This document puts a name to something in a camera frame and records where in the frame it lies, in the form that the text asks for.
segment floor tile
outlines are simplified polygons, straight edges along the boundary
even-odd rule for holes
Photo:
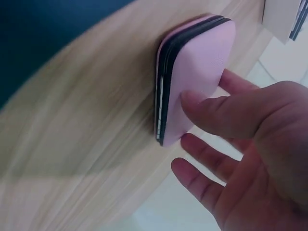
[[[273,38],[259,60],[275,80],[299,82],[308,65],[307,41],[308,29],[286,45]]]
[[[308,68],[307,68],[307,71],[306,71],[304,77],[303,77],[302,80],[300,81],[300,84],[301,84],[301,85],[304,85],[305,87],[308,88]]]
[[[260,62],[256,63],[246,79],[261,88],[267,87],[277,82],[269,75],[269,73],[264,69]]]

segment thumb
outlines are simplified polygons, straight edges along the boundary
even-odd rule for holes
[[[227,97],[205,99],[195,91],[181,94],[186,116],[202,130],[225,138],[254,137],[268,116],[292,101],[272,85]]]

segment finger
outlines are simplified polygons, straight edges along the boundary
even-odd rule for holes
[[[210,180],[188,161],[177,158],[171,163],[179,182],[211,213],[224,187]]]
[[[181,94],[186,116],[209,133],[228,138],[252,138],[269,116],[293,103],[283,88],[272,85],[264,89],[229,97],[203,100],[198,92]]]
[[[259,89],[255,84],[227,69],[222,73],[219,86],[231,95]]]
[[[181,138],[181,146],[224,182],[229,180],[239,163],[192,134],[185,134]]]

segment wooden table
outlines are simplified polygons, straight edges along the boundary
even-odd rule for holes
[[[202,13],[230,17],[229,68],[246,76],[271,39],[263,5],[137,0],[57,54],[0,114],[0,230],[92,231],[134,212],[185,154],[153,136],[158,37]]]

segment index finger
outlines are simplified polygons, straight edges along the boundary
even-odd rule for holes
[[[219,86],[230,95],[259,89],[259,87],[227,69],[222,73]]]

